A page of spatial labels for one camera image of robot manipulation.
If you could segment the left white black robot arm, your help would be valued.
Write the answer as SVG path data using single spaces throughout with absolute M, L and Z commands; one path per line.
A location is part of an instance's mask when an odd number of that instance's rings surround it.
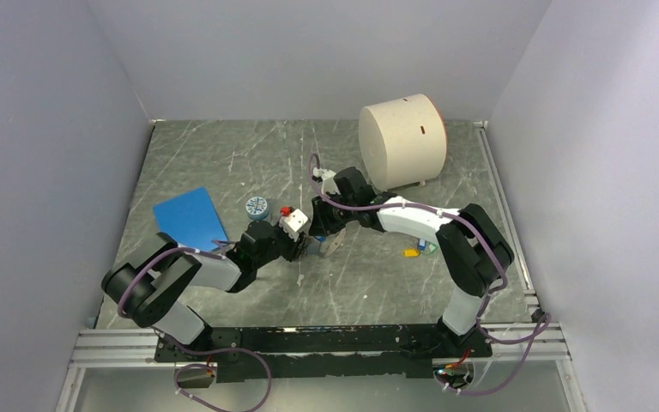
M 214 251 L 180 245 L 159 232 L 109 270 L 101 288 L 117 304 L 120 317 L 170 336 L 181 354 L 199 361 L 213 348 L 215 336 L 207 321 L 180 303 L 183 292 L 189 286 L 243 291 L 263 266 L 278 258 L 293 262 L 304 254 L 309 224 L 298 213 L 275 224 L 252 221 L 239 241 L 219 240 Z

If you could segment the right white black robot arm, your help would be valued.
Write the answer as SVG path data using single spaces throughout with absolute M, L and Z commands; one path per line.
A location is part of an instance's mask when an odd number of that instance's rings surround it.
M 471 203 L 439 209 L 391 192 L 376 192 L 355 167 L 338 173 L 309 167 L 317 195 L 312 200 L 311 236 L 340 232 L 349 222 L 381 233 L 402 233 L 437 246 L 454 283 L 439 320 L 438 347 L 458 356 L 469 347 L 477 320 L 495 282 L 504 282 L 514 253 L 487 212 Z

